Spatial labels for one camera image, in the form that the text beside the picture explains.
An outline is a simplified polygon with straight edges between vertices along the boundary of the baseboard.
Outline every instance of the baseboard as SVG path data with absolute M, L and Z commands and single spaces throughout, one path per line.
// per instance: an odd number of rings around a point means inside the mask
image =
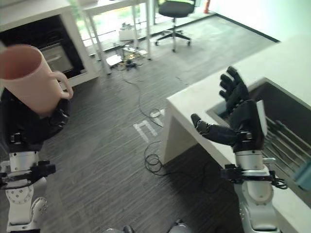
M 234 23 L 234 24 L 236 24 L 236 25 L 239 25 L 240 27 L 243 27 L 243 28 L 245 28 L 245 29 L 247 29 L 247 30 L 249 30 L 249 31 L 251 31 L 251 32 L 254 32 L 254 33 L 258 34 L 258 35 L 261 35 L 261 36 L 263 36 L 263 37 L 267 38 L 268 40 L 271 40 L 271 41 L 273 41 L 273 42 L 275 42 L 275 43 L 280 42 L 279 40 L 277 40 L 277 39 L 275 39 L 275 38 L 273 38 L 273 37 L 271 37 L 271 36 L 269 36 L 269 35 L 266 35 L 266 34 L 260 32 L 260 31 L 257 31 L 257 30 L 255 30 L 255 29 L 253 29 L 253 28 L 251 28 L 251 27 L 248 27 L 248 26 L 246 26 L 246 25 L 244 25 L 244 24 L 242 24 L 242 23 L 239 23 L 239 22 L 237 22 L 237 21 L 235 21 L 235 20 L 233 20 L 233 19 L 230 19 L 230 18 L 228 18 L 228 17 L 226 17 L 226 16 L 220 15 L 220 14 L 218 14 L 218 13 L 216 13 L 215 15 L 218 16 L 218 17 L 220 17 L 220 18 L 223 18 L 223 19 L 225 19 L 225 20 L 228 20 L 228 21 L 230 21 L 230 22 L 232 22 L 232 23 Z

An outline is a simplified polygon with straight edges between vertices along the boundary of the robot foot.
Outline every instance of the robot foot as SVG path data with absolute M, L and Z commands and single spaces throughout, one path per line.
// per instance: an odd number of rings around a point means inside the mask
M 183 222 L 183 220 L 177 220 L 168 233 L 192 233 L 190 228 Z

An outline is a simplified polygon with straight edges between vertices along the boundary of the desk leg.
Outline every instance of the desk leg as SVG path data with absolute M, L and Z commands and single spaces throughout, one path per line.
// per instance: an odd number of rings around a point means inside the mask
M 164 128 L 161 135 L 159 155 L 161 163 L 166 164 L 196 144 L 197 141 L 172 115 L 168 104 L 165 109 Z
M 134 48 L 138 49 L 138 36 L 137 36 L 137 28 L 136 28 L 136 5 L 132 6 L 132 16 L 134 22 Z
M 147 17 L 146 39 L 147 39 L 147 52 L 148 52 L 147 59 L 151 60 L 149 3 L 150 0 L 146 0 L 146 17 Z
M 89 22 L 91 23 L 91 27 L 92 27 L 93 33 L 94 33 L 96 41 L 97 41 L 97 48 L 99 50 L 97 53 L 98 53 L 99 59 L 101 60 L 102 68 L 105 69 L 105 72 L 107 74 L 111 74 L 111 69 L 110 69 L 110 67 L 106 61 L 106 56 L 105 56 L 104 50 L 102 48 L 101 42 L 99 41 L 96 26 L 95 26 L 95 23 L 93 20 L 93 15 L 88 15 L 88 18 L 89 18 Z

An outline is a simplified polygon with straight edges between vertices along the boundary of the black cable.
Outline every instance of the black cable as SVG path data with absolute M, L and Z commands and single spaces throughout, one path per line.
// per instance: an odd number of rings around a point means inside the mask
M 123 76 L 122 76 L 122 79 L 123 79 L 124 82 L 126 82 L 128 84 L 131 84 L 131 85 L 133 85 L 134 87 L 137 88 L 137 90 L 138 90 L 138 108 L 139 108 L 140 113 L 143 114 L 145 117 L 149 118 L 150 121 L 152 123 L 154 123 L 155 125 L 160 126 L 161 128 L 163 128 L 162 125 L 159 125 L 158 123 L 153 121 L 153 119 L 154 118 L 158 118 L 158 116 L 150 116 L 150 114 L 148 115 L 148 114 L 144 113 L 144 111 L 141 109 L 141 89 L 140 89 L 140 87 L 136 83 L 133 83 L 133 82 L 130 82 L 130 81 L 126 80 Z M 158 108 L 151 109 L 150 113 L 155 111 L 155 110 L 160 113 L 160 110 Z
M 271 182 L 271 185 L 273 185 L 275 188 L 279 188 L 279 189 L 287 189 L 288 188 L 287 182 L 281 178 L 275 178 L 275 180 Z
M 168 175 L 183 175 L 186 176 L 190 179 L 192 179 L 193 181 L 199 183 L 199 187 L 203 189 L 204 192 L 208 193 L 208 194 L 214 194 L 216 192 L 218 192 L 220 189 L 223 189 L 225 191 L 227 191 L 230 194 L 234 194 L 233 192 L 231 192 L 230 190 L 220 187 L 221 183 L 218 183 L 217 185 L 215 185 L 212 189 L 206 189 L 204 187 L 204 181 L 207 177 L 211 177 L 211 176 L 217 176 L 216 173 L 213 174 L 207 174 L 206 170 L 207 167 L 211 164 L 213 164 L 214 162 L 212 160 L 207 161 L 202 169 L 202 174 L 199 177 L 194 177 L 186 172 L 183 171 L 173 171 L 173 172 L 166 172 L 163 173 L 163 167 L 164 165 L 161 163 L 159 156 L 156 153 L 150 153 L 147 155 L 147 150 L 149 149 L 149 147 L 155 143 L 160 143 L 161 141 L 155 141 L 150 143 L 145 151 L 144 151 L 144 163 L 145 163 L 145 168 L 152 174 L 156 175 L 156 176 L 168 176 Z

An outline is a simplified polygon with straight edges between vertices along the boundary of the countertop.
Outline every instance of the countertop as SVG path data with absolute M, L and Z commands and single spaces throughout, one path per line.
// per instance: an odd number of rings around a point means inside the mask
M 247 86 L 258 83 L 266 77 L 284 88 L 306 106 L 311 108 L 311 38 L 297 36 L 286 42 L 276 44 L 257 54 L 233 64 Z M 220 75 L 225 70 L 195 83 L 194 85 L 168 98 L 179 122 L 191 132 L 192 136 L 224 167 L 226 163 L 235 163 L 231 147 L 201 139 L 194 132 L 190 116 L 197 113 L 209 124 L 218 124 L 206 111 L 221 103 L 219 96 Z M 298 233 L 307 233 L 311 229 L 311 209 L 291 190 L 274 188 L 273 205 L 287 223 Z
M 59 15 L 70 9 L 67 0 L 25 0 L 0 8 L 0 32 Z

